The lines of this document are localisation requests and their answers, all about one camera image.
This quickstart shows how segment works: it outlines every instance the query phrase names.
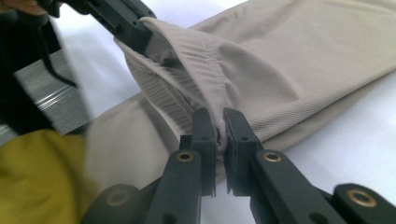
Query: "yellow fabric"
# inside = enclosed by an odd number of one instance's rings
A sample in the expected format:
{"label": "yellow fabric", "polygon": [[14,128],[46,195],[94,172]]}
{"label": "yellow fabric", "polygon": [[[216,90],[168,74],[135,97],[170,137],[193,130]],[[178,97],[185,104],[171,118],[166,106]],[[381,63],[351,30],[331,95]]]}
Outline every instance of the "yellow fabric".
{"label": "yellow fabric", "polygon": [[96,196],[84,139],[44,130],[0,146],[0,223],[79,223]]}

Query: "white table surface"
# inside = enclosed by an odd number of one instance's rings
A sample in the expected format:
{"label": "white table surface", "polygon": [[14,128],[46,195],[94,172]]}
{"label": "white table surface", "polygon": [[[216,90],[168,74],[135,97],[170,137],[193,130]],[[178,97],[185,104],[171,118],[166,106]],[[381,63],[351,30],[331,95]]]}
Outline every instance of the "white table surface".
{"label": "white table surface", "polygon": [[[157,18],[189,27],[243,0],[144,1]],[[91,118],[139,92],[112,35],[91,16],[63,6],[55,20],[68,62]],[[332,192],[341,183],[373,189],[396,204],[396,72],[348,111],[287,155],[315,186]],[[203,198],[201,223],[254,223],[248,198],[225,193]]]}

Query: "beige cloth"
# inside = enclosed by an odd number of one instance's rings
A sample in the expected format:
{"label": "beige cloth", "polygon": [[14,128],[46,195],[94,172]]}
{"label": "beige cloth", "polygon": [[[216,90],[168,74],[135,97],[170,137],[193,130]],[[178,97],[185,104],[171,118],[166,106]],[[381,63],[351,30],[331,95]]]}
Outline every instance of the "beige cloth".
{"label": "beige cloth", "polygon": [[[207,107],[219,130],[220,159],[226,147],[224,107],[242,111],[264,147],[284,149],[396,69],[396,1],[248,1],[190,29],[151,18],[142,22],[153,32],[147,56],[118,44],[149,110],[179,137],[191,132],[191,113]],[[120,150],[118,157],[134,163],[141,152],[165,149],[142,141],[146,128],[163,131],[136,116],[145,110],[125,113],[121,106],[96,120],[89,133],[92,154],[113,157]],[[113,139],[117,134],[124,138]],[[92,164],[104,161],[117,162],[102,156]],[[139,163],[142,174],[147,167],[159,174],[163,168],[163,162]],[[136,177],[129,179],[134,183]]]}

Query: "beige pants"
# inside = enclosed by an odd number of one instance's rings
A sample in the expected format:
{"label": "beige pants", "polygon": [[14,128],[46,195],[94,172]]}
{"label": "beige pants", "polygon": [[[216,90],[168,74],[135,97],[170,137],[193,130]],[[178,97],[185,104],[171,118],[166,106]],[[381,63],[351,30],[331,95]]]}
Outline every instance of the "beige pants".
{"label": "beige pants", "polygon": [[395,1],[248,1],[190,29],[143,18],[146,56],[118,42],[142,93],[88,133],[103,187],[160,176],[191,114],[207,107],[226,148],[222,109],[242,111],[266,148],[301,141],[396,69]]}

